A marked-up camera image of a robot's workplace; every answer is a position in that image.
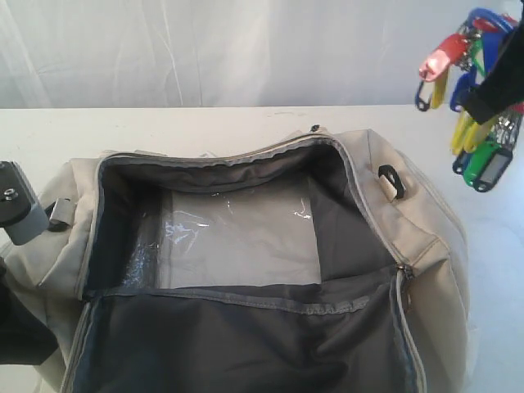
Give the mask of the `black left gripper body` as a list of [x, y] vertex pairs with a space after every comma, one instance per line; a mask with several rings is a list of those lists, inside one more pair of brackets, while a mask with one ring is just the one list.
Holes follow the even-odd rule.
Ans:
[[1, 365], [39, 366], [56, 350], [52, 332], [8, 287], [7, 268], [1, 259]]

